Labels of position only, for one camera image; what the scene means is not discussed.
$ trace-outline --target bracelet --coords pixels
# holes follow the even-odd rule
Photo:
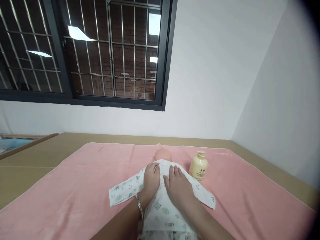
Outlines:
[[[136,194],[135,195],[136,199],[137,199],[137,202],[138,202],[138,207],[140,209],[140,212],[141,212],[141,217],[142,217],[142,221],[143,221],[143,212],[142,212],[142,206],[141,206],[141,202],[140,202],[140,199],[138,197],[138,195]]]

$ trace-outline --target forearm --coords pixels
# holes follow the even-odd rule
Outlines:
[[[234,239],[195,198],[191,207],[183,208],[183,215],[195,228],[202,240]]]
[[[142,211],[149,205],[152,197],[145,193],[139,193]],[[95,239],[128,239],[132,231],[137,228],[141,212],[136,198],[125,206],[116,216],[114,216],[91,240]]]

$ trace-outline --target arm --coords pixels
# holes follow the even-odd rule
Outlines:
[[[170,166],[169,175],[170,179],[163,176],[168,196],[201,239],[234,239],[194,196],[192,186],[180,168]]]
[[[160,169],[156,167],[158,163],[150,163],[145,170],[143,179],[143,190],[138,194],[141,202],[142,211],[151,202],[160,186]],[[91,240],[128,239],[132,231],[137,228],[138,221],[141,218],[140,209],[137,200],[134,198],[131,202],[115,215]]]

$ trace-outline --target lotion bottle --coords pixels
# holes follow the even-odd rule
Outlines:
[[[205,151],[198,151],[198,154],[193,157],[189,174],[199,182],[204,178],[205,171],[208,167],[208,162],[205,158]]]

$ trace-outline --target wooden table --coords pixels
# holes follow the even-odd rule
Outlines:
[[[319,191],[230,140],[63,133],[0,160],[0,209],[89,142],[227,148],[313,209]]]

